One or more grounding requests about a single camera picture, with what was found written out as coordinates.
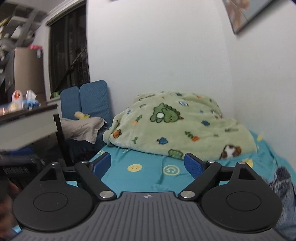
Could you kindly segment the blue denim jeans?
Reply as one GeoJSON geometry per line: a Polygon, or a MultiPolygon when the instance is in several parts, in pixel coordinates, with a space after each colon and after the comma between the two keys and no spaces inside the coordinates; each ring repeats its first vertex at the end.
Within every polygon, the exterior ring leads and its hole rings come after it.
{"type": "Polygon", "coordinates": [[[278,167],[269,187],[280,197],[282,213],[275,229],[288,240],[295,240],[295,183],[285,167],[278,167]]]}

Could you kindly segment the turquoise patterned bed sheet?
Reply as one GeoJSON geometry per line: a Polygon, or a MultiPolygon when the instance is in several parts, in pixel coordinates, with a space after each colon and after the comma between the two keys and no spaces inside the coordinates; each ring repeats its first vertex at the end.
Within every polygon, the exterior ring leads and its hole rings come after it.
{"type": "MultiPolygon", "coordinates": [[[[274,173],[280,166],[285,166],[295,182],[295,170],[289,162],[278,156],[261,135],[253,134],[257,152],[244,154],[228,160],[220,160],[222,166],[232,167],[239,161],[247,163],[265,180],[274,179],[274,173]]],[[[154,155],[105,146],[94,157],[94,161],[103,153],[111,155],[111,167],[102,181],[117,195],[121,192],[175,192],[178,194],[193,181],[185,169],[184,162],[168,156],[154,155]]]]}

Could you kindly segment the grey cloth on chair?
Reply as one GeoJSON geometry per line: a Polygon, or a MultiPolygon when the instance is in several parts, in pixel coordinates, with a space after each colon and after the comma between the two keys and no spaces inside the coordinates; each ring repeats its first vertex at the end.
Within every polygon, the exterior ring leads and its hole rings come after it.
{"type": "Polygon", "coordinates": [[[99,117],[83,120],[61,118],[60,122],[66,140],[87,141],[91,144],[95,144],[98,131],[106,124],[106,121],[99,117]]]}

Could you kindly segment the green dinosaur fleece blanket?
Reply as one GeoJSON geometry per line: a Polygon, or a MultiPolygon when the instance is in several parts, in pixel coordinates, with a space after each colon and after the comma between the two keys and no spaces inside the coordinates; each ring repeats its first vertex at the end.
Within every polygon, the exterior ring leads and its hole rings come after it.
{"type": "Polygon", "coordinates": [[[257,151],[251,132],[225,118],[214,99],[185,92],[139,94],[114,117],[103,140],[110,146],[181,160],[186,153],[209,161],[257,151]]]}

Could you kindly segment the yellow plush toy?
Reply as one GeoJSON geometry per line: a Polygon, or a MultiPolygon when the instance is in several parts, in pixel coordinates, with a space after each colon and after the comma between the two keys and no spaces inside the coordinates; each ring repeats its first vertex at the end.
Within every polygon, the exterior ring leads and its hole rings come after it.
{"type": "Polygon", "coordinates": [[[80,111],[76,111],[74,113],[74,116],[78,120],[84,120],[84,119],[90,118],[90,115],[89,114],[84,114],[84,113],[82,113],[80,111]]]}

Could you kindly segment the blue cushioned sofa chair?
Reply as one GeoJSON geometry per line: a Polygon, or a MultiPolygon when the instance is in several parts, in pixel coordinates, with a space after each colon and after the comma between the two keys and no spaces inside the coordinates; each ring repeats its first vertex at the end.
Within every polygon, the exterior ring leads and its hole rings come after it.
{"type": "Polygon", "coordinates": [[[103,133],[112,124],[112,114],[108,95],[107,84],[104,80],[83,84],[81,87],[70,87],[61,92],[62,117],[76,120],[74,113],[80,111],[89,114],[90,117],[103,118],[106,124],[97,131],[94,144],[88,141],[77,141],[67,139],[70,156],[77,161],[84,157],[86,160],[92,158],[106,143],[103,141],[103,133]]]}

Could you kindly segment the tissue pack on desk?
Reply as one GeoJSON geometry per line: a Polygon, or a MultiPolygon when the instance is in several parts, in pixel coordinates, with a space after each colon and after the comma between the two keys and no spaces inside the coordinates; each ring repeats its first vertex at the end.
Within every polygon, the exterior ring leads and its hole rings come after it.
{"type": "Polygon", "coordinates": [[[26,98],[23,100],[23,109],[34,109],[39,108],[39,101],[37,95],[32,90],[27,90],[26,98]]]}

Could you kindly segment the white orange bottle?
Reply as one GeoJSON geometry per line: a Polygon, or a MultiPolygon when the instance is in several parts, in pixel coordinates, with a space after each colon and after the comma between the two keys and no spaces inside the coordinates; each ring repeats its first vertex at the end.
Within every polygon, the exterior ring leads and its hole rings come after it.
{"type": "Polygon", "coordinates": [[[20,90],[15,90],[11,97],[11,104],[17,109],[23,108],[23,94],[20,90]]]}

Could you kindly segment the dark window with curtain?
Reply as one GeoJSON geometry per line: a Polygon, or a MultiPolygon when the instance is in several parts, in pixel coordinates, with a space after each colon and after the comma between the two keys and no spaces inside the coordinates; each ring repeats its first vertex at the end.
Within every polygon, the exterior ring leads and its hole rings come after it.
{"type": "Polygon", "coordinates": [[[90,82],[86,1],[67,10],[49,24],[49,78],[51,94],[90,82]]]}

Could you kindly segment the cardboard box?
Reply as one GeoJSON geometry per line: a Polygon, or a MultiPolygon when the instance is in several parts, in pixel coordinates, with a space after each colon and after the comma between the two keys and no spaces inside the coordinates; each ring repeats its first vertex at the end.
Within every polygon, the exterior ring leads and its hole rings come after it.
{"type": "Polygon", "coordinates": [[[46,102],[43,52],[40,49],[16,48],[14,51],[14,84],[26,96],[28,90],[40,103],[46,102]]]}

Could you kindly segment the framed wall picture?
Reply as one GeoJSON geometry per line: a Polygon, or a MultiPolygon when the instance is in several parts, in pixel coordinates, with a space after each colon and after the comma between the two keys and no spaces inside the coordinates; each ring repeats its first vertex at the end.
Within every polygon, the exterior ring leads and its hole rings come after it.
{"type": "Polygon", "coordinates": [[[222,0],[222,2],[235,35],[273,3],[272,0],[222,0]]]}

